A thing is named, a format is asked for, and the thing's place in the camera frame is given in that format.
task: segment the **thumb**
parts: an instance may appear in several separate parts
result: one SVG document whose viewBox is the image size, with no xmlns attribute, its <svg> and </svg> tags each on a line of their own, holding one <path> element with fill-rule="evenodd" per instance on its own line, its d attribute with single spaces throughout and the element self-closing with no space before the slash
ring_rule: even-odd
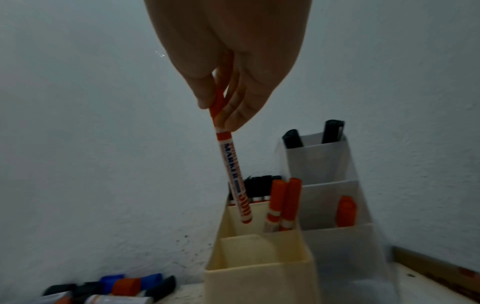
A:
<svg viewBox="0 0 480 304">
<path fill-rule="evenodd" d="M 202 78 L 195 78 L 182 73 L 186 83 L 195 95 L 198 107 L 201 109 L 208 109 L 215 102 L 216 87 L 215 79 L 210 73 Z"/>
</svg>

